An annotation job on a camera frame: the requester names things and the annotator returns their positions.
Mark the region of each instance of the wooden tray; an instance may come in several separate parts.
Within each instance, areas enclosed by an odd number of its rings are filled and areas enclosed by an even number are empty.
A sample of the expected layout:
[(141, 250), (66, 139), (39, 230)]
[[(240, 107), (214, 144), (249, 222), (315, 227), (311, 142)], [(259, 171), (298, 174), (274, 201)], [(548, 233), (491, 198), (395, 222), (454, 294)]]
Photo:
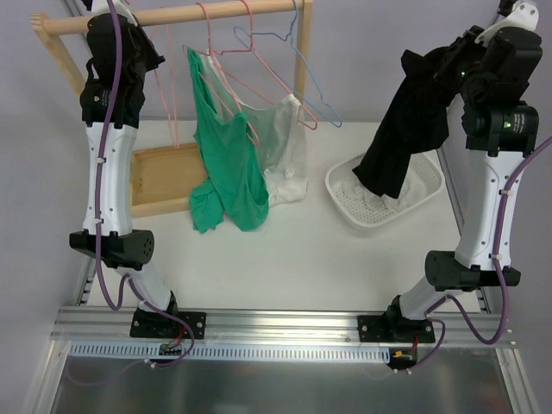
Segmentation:
[(130, 165), (132, 216), (188, 210), (191, 190), (205, 178), (195, 143), (134, 151)]

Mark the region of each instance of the hanging clothes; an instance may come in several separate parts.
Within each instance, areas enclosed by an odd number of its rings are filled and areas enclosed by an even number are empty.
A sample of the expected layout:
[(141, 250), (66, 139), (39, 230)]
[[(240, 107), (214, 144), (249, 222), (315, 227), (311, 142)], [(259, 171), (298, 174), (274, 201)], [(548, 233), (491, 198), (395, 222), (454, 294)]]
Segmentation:
[(191, 192), (194, 229), (203, 233), (223, 221), (223, 212), (244, 231), (265, 222), (268, 192), (253, 143), (248, 139), (248, 118), (236, 112), (228, 122), (217, 114), (209, 88), (199, 76), (204, 67), (188, 49), (193, 97), (198, 114), (194, 139), (209, 177)]
[(447, 107), (458, 91), (434, 80), (436, 65), (448, 47), (425, 56), (405, 51), (406, 79), (398, 88), (362, 162), (353, 169), (372, 193), (398, 198), (411, 155), (439, 148), (449, 136)]
[[(223, 82), (223, 74), (210, 56), (200, 55), (204, 76), (224, 104), (233, 112), (239, 110), (230, 91)], [(214, 100), (217, 114), (229, 122), (232, 115), (218, 99)], [(241, 111), (259, 136), (257, 158), (265, 175), (271, 207), (304, 198), (307, 192), (307, 147), (301, 103), (292, 95), (284, 97), (274, 106), (258, 110), (240, 101)]]

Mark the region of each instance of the cable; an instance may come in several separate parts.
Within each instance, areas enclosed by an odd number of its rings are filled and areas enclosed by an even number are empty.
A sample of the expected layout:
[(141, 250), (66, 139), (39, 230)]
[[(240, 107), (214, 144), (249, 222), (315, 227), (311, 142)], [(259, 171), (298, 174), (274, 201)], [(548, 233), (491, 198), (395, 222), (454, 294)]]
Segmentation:
[[(113, 85), (111, 86), (110, 101), (105, 113), (105, 119), (103, 120), (102, 135), (100, 137), (100, 145), (97, 151), (97, 157), (100, 160), (105, 156), (105, 144), (107, 142), (107, 134), (110, 129), (111, 116), (113, 115), (113, 109), (115, 108), (115, 102), (117, 99), (117, 91), (119, 89), (119, 81), (121, 80), (122, 71), (122, 36), (121, 25), (119, 23), (119, 17), (117, 10), (113, 4), (113, 0), (107, 0), (107, 4), (110, 8), (111, 19), (113, 20), (113, 29), (115, 31), (115, 73), (113, 75)], [(121, 299), (117, 305), (113, 303), (110, 298), (110, 293), (105, 285), (104, 272), (102, 270), (102, 218), (100, 197), (102, 194), (102, 171), (104, 169), (103, 162), (98, 162), (96, 166), (96, 190), (94, 199), (94, 218), (96, 221), (96, 274), (102, 290), (103, 297), (107, 302), (107, 305), (112, 311), (119, 311), (122, 307), (122, 286), (119, 288), (119, 298)]]
[(175, 349), (178, 345), (180, 345), (180, 343), (182, 343), (183, 338), (184, 338), (184, 329), (181, 326), (179, 326), (179, 335), (176, 338), (174, 338), (172, 341), (170, 341), (167, 344), (167, 347), (169, 349)]
[(420, 366), (425, 364), (428, 361), (428, 359), (431, 358), (439, 350), (439, 348), (442, 345), (442, 342), (445, 339), (445, 331), (447, 330), (445, 322), (442, 319), (437, 319), (437, 318), (434, 318), (434, 317), (428, 317), (428, 321), (430, 321), (432, 323), (441, 324), (441, 337), (439, 338), (439, 341), (437, 342), (437, 345), (435, 345), (435, 347), (433, 349), (431, 349), (430, 353), (425, 355), (420, 361), (418, 361), (414, 367), (409, 368), (410, 370), (412, 370), (414, 368), (419, 368)]
[[(504, 191), (509, 191), (513, 187), (514, 183), (516, 182), (516, 179), (518, 179), (519, 174), (522, 173), (522, 171), (547, 147), (549, 147), (552, 144), (552, 136), (550, 136), (546, 141), (544, 141), (541, 145), (539, 145), (535, 151), (533, 151), (529, 156), (527, 156), (513, 171), (511, 176), (506, 181)], [(499, 211), (497, 213), (497, 224), (494, 232), (494, 242), (492, 245), (492, 254), (498, 255), (500, 252), (500, 243), (502, 238), (502, 230), (504, 227), (504, 221), (505, 221), (505, 213), (506, 213), (506, 205), (508, 204), (508, 195), (505, 193), (500, 198), (499, 203)], [(435, 309), (437, 309), (439, 306), (441, 306), (447, 299), (452, 300), (455, 305), (458, 307), (458, 310), (460, 311), (462, 317), (467, 323), (467, 326), (472, 331), (472, 333), (475, 335), (475, 337), (482, 343), (486, 345), (493, 345), (496, 342), (500, 340), (502, 335), (505, 331), (506, 323), (508, 322), (508, 316), (510, 315), (510, 296), (508, 294), (508, 287), (506, 286), (506, 280), (504, 273), (502, 272), (502, 266), (500, 265), (500, 261), (498, 259), (492, 259), (492, 263), (494, 265), (494, 268), (497, 272), (497, 275), (499, 277), (499, 283), (500, 283), (500, 290), (502, 292), (502, 312), (500, 314), (500, 322), (499, 326), (497, 327), (497, 331), (490, 339), (484, 338), (479, 331), (475, 328), (474, 323), (470, 319), (469, 315), (467, 314), (466, 310), (460, 303), (460, 301), (455, 298), (452, 295), (447, 295), (444, 298), (441, 298), (439, 301), (437, 301), (435, 304), (433, 304), (425, 313), (426, 315), (433, 312)], [(435, 347), (431, 350), (431, 352), (425, 356), (421, 361), (419, 361), (414, 367), (419, 367), (422, 363), (425, 363), (433, 354), (437, 352), (437, 350), (441, 347), (442, 341), (444, 339), (444, 333), (445, 333), (445, 322), (441, 319), (432, 319), (428, 318), (431, 322), (437, 322), (442, 325), (442, 333), (441, 338), (439, 339), (439, 342)]]
[(171, 319), (172, 321), (176, 322), (176, 323), (179, 323), (184, 329), (186, 329), (188, 331), (188, 333), (190, 334), (190, 340), (191, 340), (191, 343), (190, 343), (190, 347), (182, 353), (181, 356), (179, 356), (178, 358), (176, 358), (175, 360), (172, 360), (170, 362), (166, 362), (166, 363), (155, 363), (154, 362), (154, 366), (155, 367), (159, 367), (159, 368), (165, 368), (165, 367), (171, 367), (173, 366), (174, 364), (177, 364), (179, 363), (180, 361), (182, 361), (182, 359), (184, 359), (187, 355), (190, 354), (190, 352), (193, 350), (193, 347), (195, 345), (195, 342), (196, 342), (196, 338), (195, 336), (193, 335), (193, 331), (191, 330), (190, 328), (190, 325), (188, 325), (186, 322), (184, 322), (182, 319), (178, 318), (178, 317), (174, 317), (173, 315), (169, 314), (169, 313), (166, 313), (165, 311), (159, 309), (159, 308), (156, 308), (155, 306), (153, 306), (152, 304), (150, 304), (146, 299), (144, 299), (144, 297), (138, 292), (138, 290), (136, 289), (136, 286), (135, 286), (135, 283), (132, 281), (132, 279), (129, 280), (129, 285), (130, 285), (130, 289), (132, 290), (132, 292), (134, 293), (134, 295), (136, 295), (136, 297), (138, 299), (140, 299), (140, 301), (142, 303), (144, 303), (149, 309), (151, 309), (152, 311), (155, 311), (157, 312), (158, 314), (162, 315), (163, 317), (166, 317), (167, 319)]
[[(100, 145), (98, 149), (97, 157), (99, 160), (104, 159), (105, 155), (105, 146), (107, 141), (107, 135), (110, 128), (110, 121), (111, 117), (113, 115), (113, 109), (115, 108), (116, 103), (116, 97), (117, 97), (117, 91), (119, 89), (119, 82), (121, 80), (121, 71), (122, 71), (122, 33), (121, 33), (121, 25), (119, 24), (119, 17), (117, 15), (117, 11), (115, 8), (115, 5), (113, 4), (113, 0), (107, 0), (107, 4), (110, 8), (110, 14), (111, 19), (113, 21), (113, 29), (115, 31), (115, 43), (116, 43), (116, 60), (115, 60), (115, 73), (113, 76), (113, 84), (111, 86), (111, 92), (110, 92), (110, 100), (108, 103), (107, 111), (105, 113), (105, 119), (103, 120), (103, 128), (102, 128), (102, 134), (100, 136)], [(156, 367), (170, 367), (179, 361), (182, 361), (183, 358), (185, 358), (187, 355), (190, 354), (190, 352), (193, 350), (193, 347), (195, 345), (195, 337), (193, 335), (193, 331), (191, 330), (190, 326), (184, 322), (183, 320), (174, 317), (173, 315), (169, 315), (168, 313), (164, 312), (161, 309), (156, 308), (152, 304), (150, 304), (147, 300), (144, 299), (144, 297), (136, 290), (135, 284), (130, 278), (130, 275), (126, 273), (122, 276), (121, 282), (119, 283), (119, 294), (118, 294), (118, 300), (117, 304), (114, 304), (111, 300), (110, 294), (107, 290), (107, 286), (105, 285), (105, 279), (104, 279), (104, 273), (102, 270), (102, 259), (101, 259), (101, 252), (102, 252), (102, 219), (101, 219), (101, 203), (100, 203), (100, 197), (102, 193), (102, 171), (103, 171), (104, 163), (98, 162), (96, 167), (96, 185), (95, 185), (95, 200), (94, 200), (94, 218), (96, 222), (96, 273), (97, 278), (99, 280), (100, 288), (102, 290), (103, 297), (105, 298), (105, 301), (107, 302), (107, 305), (113, 310), (113, 311), (119, 311), (122, 307), (122, 296), (123, 296), (123, 287), (124, 282), (126, 280), (129, 281), (130, 288), (132, 292), (140, 299), (142, 303), (144, 303), (149, 309), (152, 311), (157, 312), (159, 315), (162, 315), (163, 317), (166, 317), (168, 319), (171, 319), (172, 321), (180, 324), (184, 329), (186, 329), (191, 338), (191, 344), (190, 347), (182, 353), (181, 356), (176, 358), (175, 360), (172, 360), (167, 363), (156, 363), (153, 362), (150, 364), (151, 368)], [(67, 378), (74, 384), (78, 386), (101, 386), (104, 384), (107, 384), (111, 382), (112, 380), (118, 378), (122, 374), (126, 373), (130, 368), (137, 366), (141, 363), (150, 363), (150, 360), (146, 358), (145, 360), (137, 360), (133, 361), (130, 364), (128, 364), (124, 369), (122, 369), (118, 374), (114, 375), (113, 377), (110, 377), (108, 379), (104, 379), (102, 381), (95, 381), (95, 382), (84, 382), (80, 381), (78, 379), (75, 379), (71, 375), (70, 367), (67, 367), (66, 375)]]

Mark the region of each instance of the blue hanger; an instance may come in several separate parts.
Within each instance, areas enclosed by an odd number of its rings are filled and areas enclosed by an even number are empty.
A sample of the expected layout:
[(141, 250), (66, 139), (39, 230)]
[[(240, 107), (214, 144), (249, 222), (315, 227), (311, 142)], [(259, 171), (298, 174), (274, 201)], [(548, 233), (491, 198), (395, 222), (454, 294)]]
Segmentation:
[[(323, 114), (316, 106), (314, 106), (311, 102), (309, 102), (303, 95), (301, 95), (299, 92), (295, 91), (318, 115), (320, 115), (322, 118), (324, 118), (326, 121), (330, 122), (332, 125), (334, 125), (335, 127), (337, 128), (340, 128), (342, 125), (343, 125), (343, 120), (342, 118), (339, 116), (339, 114), (337, 113), (336, 109), (329, 103), (326, 103), (326, 101), (324, 101), (324, 96), (323, 96), (323, 93), (322, 93), (322, 88), (320, 87), (320, 85), (318, 84), (318, 81), (317, 81), (317, 78), (314, 76), (314, 73), (312, 72), (312, 70), (309, 68), (309, 64), (307, 63), (306, 59), (304, 58), (304, 56), (301, 54), (301, 52), (298, 51), (298, 49), (295, 47), (295, 45), (293, 45), (293, 29), (295, 27), (295, 22), (297, 21), (298, 19), (298, 16), (299, 16), (299, 8), (297, 6), (297, 2), (296, 0), (293, 0), (293, 4), (295, 5), (295, 16), (293, 17), (293, 20), (292, 20), (292, 23), (290, 24), (290, 31), (288, 32), (288, 34), (285, 36), (285, 37), (282, 37), (280, 36), (279, 34), (277, 33), (274, 33), (274, 32), (253, 32), (253, 33), (249, 33), (245, 28), (239, 28), (237, 26), (234, 27), (234, 36), (235, 38), (244, 46), (244, 47), (248, 47), (248, 45), (246, 44), (246, 42), (244, 42), (242, 39), (240, 39), (240, 36), (237, 34), (237, 30), (240, 30), (242, 31), (243, 33), (245, 33), (247, 36), (249, 36), (249, 38), (251, 38), (252, 35), (272, 35), (272, 36), (276, 36), (278, 39), (280, 39), (281, 41), (283, 42), (287, 42), (288, 39), (290, 39), (290, 45), (292, 46), (293, 50), (295, 51), (295, 53), (297, 53), (299, 55), (299, 57), (303, 60), (304, 62), (304, 65), (306, 66), (307, 68), (307, 71), (309, 71), (309, 74), (310, 74), (310, 77), (312, 78), (312, 81), (314, 82), (314, 85), (317, 87), (318, 89), (318, 93), (320, 94), (320, 100), (322, 101), (322, 104), (324, 106), (326, 106), (327, 108), (330, 108), (331, 111), (336, 115), (337, 119), (339, 120), (339, 122), (335, 122), (335, 121), (331, 121), (325, 114)], [(282, 79), (281, 76), (279, 76), (276, 72), (274, 73), (276, 76), (278, 76), (278, 78), (280, 78), (280, 80), (282, 82), (284, 82), (285, 85), (287, 85), (288, 88), (290, 89), (293, 89), (291, 86), (289, 86), (289, 84)]]

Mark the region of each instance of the wooden drying rack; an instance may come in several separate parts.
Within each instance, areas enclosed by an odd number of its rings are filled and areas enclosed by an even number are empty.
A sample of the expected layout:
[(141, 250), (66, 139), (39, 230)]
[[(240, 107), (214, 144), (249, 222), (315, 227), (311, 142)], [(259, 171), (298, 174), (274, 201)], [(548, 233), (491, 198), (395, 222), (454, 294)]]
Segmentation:
[[(311, 34), (313, 0), (296, 0), (299, 8), (297, 48), (307, 59)], [(255, 15), (294, 11), (293, 0), (249, 0)], [(248, 10), (240, 1), (207, 3), (204, 5), (210, 19), (247, 16)], [(167, 7), (136, 11), (134, 16), (142, 27), (205, 20), (198, 5)], [(77, 95), (85, 88), (85, 79), (62, 35), (82, 34), (88, 31), (91, 16), (50, 19), (45, 13), (31, 16), (31, 25), (46, 50)], [(294, 89), (298, 98), (304, 95), (306, 66), (296, 56)], [(135, 151), (131, 162), (131, 211), (134, 217), (154, 216), (189, 208), (191, 190), (207, 176), (197, 144), (184, 144), (179, 148), (163, 147)]]

